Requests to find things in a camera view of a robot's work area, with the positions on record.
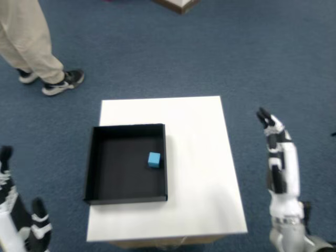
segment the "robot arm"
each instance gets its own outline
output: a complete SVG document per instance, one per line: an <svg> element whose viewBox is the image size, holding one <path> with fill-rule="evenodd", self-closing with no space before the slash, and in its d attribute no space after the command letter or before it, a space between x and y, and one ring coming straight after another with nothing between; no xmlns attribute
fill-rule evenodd
<svg viewBox="0 0 336 252"><path fill-rule="evenodd" d="M9 171L13 149L0 149L0 245L6 252L47 252L51 224L41 199L26 211Z"/></svg>
<svg viewBox="0 0 336 252"><path fill-rule="evenodd" d="M303 208L298 201L300 177L297 150L285 126L265 109L257 116L264 126L267 139L267 187L272 196L270 214L278 219L303 219Z"/></svg>
<svg viewBox="0 0 336 252"><path fill-rule="evenodd" d="M278 252L327 252L335 249L316 236L306 235L308 209L298 201L300 177L297 150L285 126L260 108L257 117L267 138L267 187L271 194L270 240Z"/></svg>

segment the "beige pants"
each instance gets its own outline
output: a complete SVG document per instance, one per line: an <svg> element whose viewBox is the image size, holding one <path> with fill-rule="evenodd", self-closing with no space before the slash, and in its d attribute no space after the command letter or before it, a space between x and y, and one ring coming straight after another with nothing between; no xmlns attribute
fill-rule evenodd
<svg viewBox="0 0 336 252"><path fill-rule="evenodd" d="M38 0L0 0L0 55L12 67L33 71L47 83L64 79Z"/></svg>

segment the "black box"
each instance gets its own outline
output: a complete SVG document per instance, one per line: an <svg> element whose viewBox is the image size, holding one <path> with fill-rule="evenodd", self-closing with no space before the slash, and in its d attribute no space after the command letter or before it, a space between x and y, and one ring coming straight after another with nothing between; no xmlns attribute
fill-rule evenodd
<svg viewBox="0 0 336 252"><path fill-rule="evenodd" d="M150 152L160 168L148 166ZM94 127L84 201L90 205L167 201L164 124Z"/></svg>

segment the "blue cube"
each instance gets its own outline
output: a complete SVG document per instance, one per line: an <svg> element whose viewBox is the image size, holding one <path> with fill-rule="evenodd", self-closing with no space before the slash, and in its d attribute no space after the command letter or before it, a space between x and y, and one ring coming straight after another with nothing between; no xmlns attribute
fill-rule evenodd
<svg viewBox="0 0 336 252"><path fill-rule="evenodd" d="M160 167L160 154L155 152L150 152L148 157L148 165L153 168Z"/></svg>

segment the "white table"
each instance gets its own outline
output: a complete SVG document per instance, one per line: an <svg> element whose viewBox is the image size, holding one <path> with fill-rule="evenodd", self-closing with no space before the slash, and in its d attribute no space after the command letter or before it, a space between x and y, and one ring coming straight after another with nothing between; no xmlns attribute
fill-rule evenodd
<svg viewBox="0 0 336 252"><path fill-rule="evenodd" d="M101 126L165 124L168 201L91 206L88 242L247 232L220 100L102 101Z"/></svg>

